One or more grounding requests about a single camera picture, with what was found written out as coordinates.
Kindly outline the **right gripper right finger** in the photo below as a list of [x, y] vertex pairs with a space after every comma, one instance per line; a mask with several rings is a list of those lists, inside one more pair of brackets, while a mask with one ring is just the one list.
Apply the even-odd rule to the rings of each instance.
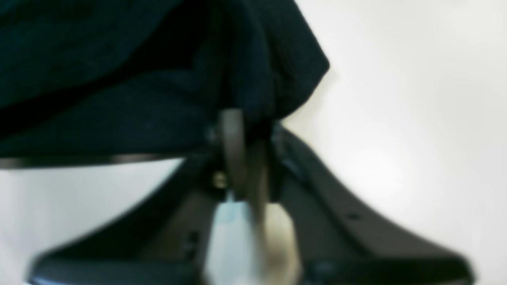
[[472, 285], [460, 254], [384, 218], [280, 123], [256, 132], [268, 146], [270, 196], [295, 227], [299, 285]]

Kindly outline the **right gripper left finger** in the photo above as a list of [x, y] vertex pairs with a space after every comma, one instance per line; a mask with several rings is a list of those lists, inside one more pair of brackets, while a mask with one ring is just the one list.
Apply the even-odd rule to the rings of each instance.
[[41, 256], [31, 285], [199, 285], [212, 216], [226, 198], [246, 198], [245, 122], [222, 110], [211, 148], [185, 158], [140, 205]]

